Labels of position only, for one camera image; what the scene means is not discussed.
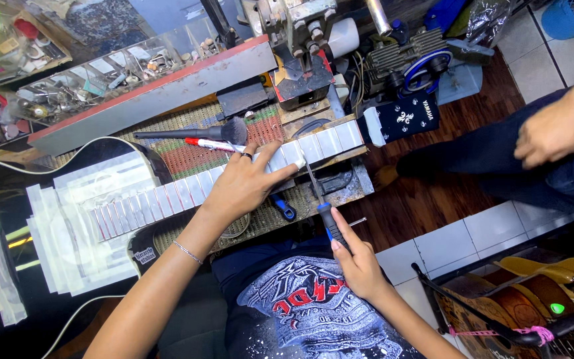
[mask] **blue bucket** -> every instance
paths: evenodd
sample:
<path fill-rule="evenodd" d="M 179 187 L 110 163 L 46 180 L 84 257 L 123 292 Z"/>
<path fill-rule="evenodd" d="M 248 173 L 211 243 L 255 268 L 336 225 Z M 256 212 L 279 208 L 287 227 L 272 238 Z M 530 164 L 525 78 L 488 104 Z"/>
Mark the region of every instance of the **blue bucket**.
<path fill-rule="evenodd" d="M 574 38 L 574 0 L 557 0 L 551 4 L 541 16 L 541 26 L 552 38 Z"/>

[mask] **makeup brush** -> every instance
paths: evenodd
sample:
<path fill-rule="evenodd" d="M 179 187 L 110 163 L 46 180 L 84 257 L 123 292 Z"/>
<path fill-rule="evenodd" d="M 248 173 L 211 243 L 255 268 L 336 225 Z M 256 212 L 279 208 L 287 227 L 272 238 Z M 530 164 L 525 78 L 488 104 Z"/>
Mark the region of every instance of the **makeup brush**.
<path fill-rule="evenodd" d="M 240 117 L 234 117 L 223 126 L 211 126 L 210 128 L 175 130 L 160 132 L 135 132 L 136 139 L 184 139 L 187 137 L 210 139 L 215 141 L 227 141 L 233 144 L 245 144 L 247 142 L 247 126 Z"/>

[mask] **paint marker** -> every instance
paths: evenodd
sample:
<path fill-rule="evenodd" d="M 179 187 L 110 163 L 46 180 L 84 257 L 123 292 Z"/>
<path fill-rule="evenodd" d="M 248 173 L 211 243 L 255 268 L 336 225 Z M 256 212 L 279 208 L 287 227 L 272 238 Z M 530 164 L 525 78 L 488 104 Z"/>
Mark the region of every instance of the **paint marker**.
<path fill-rule="evenodd" d="M 197 146 L 209 148 L 212 150 L 223 150 L 223 151 L 229 151 L 229 152 L 243 152 L 243 150 L 245 150 L 245 146 L 235 145 L 236 149 L 238 150 L 238 151 L 236 151 L 236 150 L 234 150 L 232 145 L 227 143 L 227 142 L 212 141 L 212 140 L 206 140 L 206 139 L 187 138 L 187 139 L 185 139 L 185 143 L 195 144 Z"/>

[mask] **bracelet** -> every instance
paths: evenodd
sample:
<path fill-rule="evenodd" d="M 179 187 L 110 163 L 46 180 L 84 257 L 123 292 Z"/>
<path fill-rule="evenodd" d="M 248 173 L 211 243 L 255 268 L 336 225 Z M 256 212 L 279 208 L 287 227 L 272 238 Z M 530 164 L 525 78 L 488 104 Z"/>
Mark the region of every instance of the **bracelet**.
<path fill-rule="evenodd" d="M 185 249 L 185 247 L 181 246 L 177 241 L 173 240 L 172 243 L 176 244 L 183 252 L 187 253 L 190 257 L 194 258 L 194 260 L 197 261 L 198 264 L 203 265 L 203 262 L 199 258 L 190 253 L 187 249 Z"/>

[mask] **plastic bag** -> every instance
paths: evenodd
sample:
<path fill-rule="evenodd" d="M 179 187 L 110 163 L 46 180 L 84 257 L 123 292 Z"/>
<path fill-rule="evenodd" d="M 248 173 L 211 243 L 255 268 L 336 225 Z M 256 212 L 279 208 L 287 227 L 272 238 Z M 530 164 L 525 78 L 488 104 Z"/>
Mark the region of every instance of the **plastic bag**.
<path fill-rule="evenodd" d="M 466 38 L 470 46 L 493 47 L 517 0 L 475 0 Z"/>

